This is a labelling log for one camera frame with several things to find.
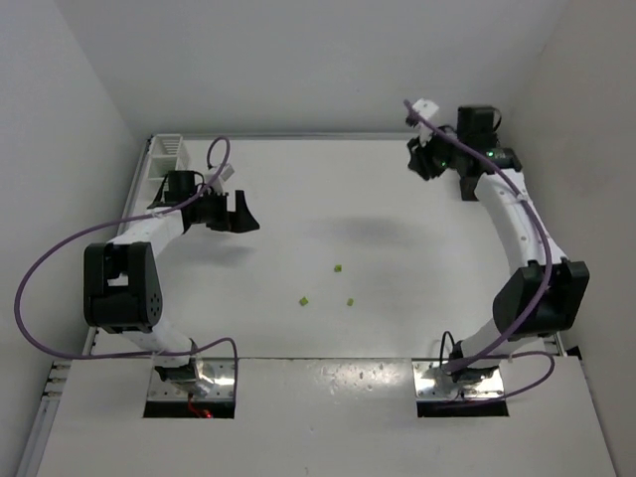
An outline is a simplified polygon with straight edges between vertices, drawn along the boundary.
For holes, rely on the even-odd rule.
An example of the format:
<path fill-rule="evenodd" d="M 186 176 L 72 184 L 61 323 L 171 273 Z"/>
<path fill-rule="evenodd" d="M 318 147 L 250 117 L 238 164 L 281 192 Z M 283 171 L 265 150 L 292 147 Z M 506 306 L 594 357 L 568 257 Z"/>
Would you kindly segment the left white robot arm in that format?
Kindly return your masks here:
<path fill-rule="evenodd" d="M 86 323 L 150 353 L 161 381 L 190 392 L 211 384 L 212 374 L 197 356 L 196 343 L 163 316 L 156 258 L 193 225 L 233 234 L 259 229 L 243 190 L 235 191 L 231 211 L 229 195 L 197 185 L 200 176 L 191 170 L 167 173 L 147 219 L 108 242 L 90 244 L 83 254 Z"/>

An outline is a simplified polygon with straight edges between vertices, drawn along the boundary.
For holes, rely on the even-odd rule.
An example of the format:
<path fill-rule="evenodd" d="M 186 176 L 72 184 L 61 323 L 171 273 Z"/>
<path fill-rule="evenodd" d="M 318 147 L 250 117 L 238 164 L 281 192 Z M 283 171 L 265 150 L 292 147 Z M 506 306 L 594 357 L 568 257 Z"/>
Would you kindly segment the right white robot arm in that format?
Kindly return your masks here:
<path fill-rule="evenodd" d="M 425 181 L 459 176 L 460 198 L 488 213 L 504 248 L 510 277 L 492 302 L 492 317 L 453 346 L 441 370 L 454 380 L 492 370 L 538 338 L 572 327 L 589 283 L 585 262 L 572 260 L 548 232 L 530 197 L 516 152 L 500 143 L 500 111 L 464 105 L 455 126 L 437 125 L 429 99 L 408 102 L 408 168 Z"/>

